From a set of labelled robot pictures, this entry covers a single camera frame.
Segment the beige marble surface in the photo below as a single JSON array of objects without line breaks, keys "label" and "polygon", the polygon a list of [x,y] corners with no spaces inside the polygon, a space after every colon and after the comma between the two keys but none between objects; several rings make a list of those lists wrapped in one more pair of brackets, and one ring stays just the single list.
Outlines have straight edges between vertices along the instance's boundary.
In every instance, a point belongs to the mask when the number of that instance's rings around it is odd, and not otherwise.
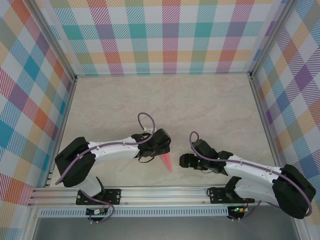
[{"label": "beige marble surface", "polygon": [[[159,157],[147,164],[136,158],[101,163],[91,173],[105,186],[225,184],[229,177],[222,174],[204,174],[179,166],[179,157],[192,153],[191,131],[197,131],[217,151],[274,165],[245,74],[80,78],[60,150],[80,136],[107,142],[140,133],[139,112],[151,114],[156,127],[171,136],[173,172]],[[142,123],[152,127],[145,116]],[[58,178],[55,169],[52,186]]]}]

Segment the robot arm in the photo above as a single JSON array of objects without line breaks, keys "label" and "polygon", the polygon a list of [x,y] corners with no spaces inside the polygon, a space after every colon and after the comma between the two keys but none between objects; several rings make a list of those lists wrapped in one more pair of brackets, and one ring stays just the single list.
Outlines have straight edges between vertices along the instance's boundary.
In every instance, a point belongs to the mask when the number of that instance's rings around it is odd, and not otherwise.
[{"label": "robot arm", "polygon": [[183,168],[191,167],[195,170],[212,170],[217,174],[232,176],[223,191],[225,194],[223,197],[229,199],[230,203],[236,203],[239,198],[261,200],[279,206],[294,218],[304,218],[309,207],[305,197],[295,186],[278,175],[284,175],[292,180],[311,202],[316,194],[316,189],[294,166],[286,164],[280,168],[250,162],[233,155],[231,152],[216,152],[202,139],[193,142],[192,146],[201,156],[218,161],[209,161],[187,153],[180,157],[180,166]]},{"label": "robot arm", "polygon": [[[162,128],[157,130],[147,142],[136,144],[149,136],[150,133],[144,132],[110,142],[87,142],[84,137],[76,138],[54,159],[60,175],[63,175],[79,154],[92,148],[93,150],[84,154],[72,165],[62,179],[63,185],[67,188],[77,187],[90,197],[99,195],[104,191],[104,188],[97,177],[89,174],[93,165],[122,159],[153,158],[170,152],[171,138]],[[119,142],[123,144],[108,145],[109,143]]]}]

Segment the marble floor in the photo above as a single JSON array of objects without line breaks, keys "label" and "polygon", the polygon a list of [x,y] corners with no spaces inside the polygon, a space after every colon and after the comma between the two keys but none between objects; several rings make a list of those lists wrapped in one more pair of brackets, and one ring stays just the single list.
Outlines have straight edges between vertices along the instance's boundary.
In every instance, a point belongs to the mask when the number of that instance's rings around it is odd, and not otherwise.
[{"label": "marble floor", "polygon": [[[245,74],[80,78],[60,150],[81,136],[87,141],[107,142],[140,133],[139,112],[151,114],[156,127],[171,136],[173,172],[159,157],[147,164],[137,158],[110,161],[91,170],[104,186],[225,184],[229,177],[222,174],[204,174],[179,166],[179,157],[192,153],[191,131],[197,131],[217,151],[274,166]],[[147,117],[141,119],[147,128],[152,127]],[[59,176],[55,168],[51,186]]]}]

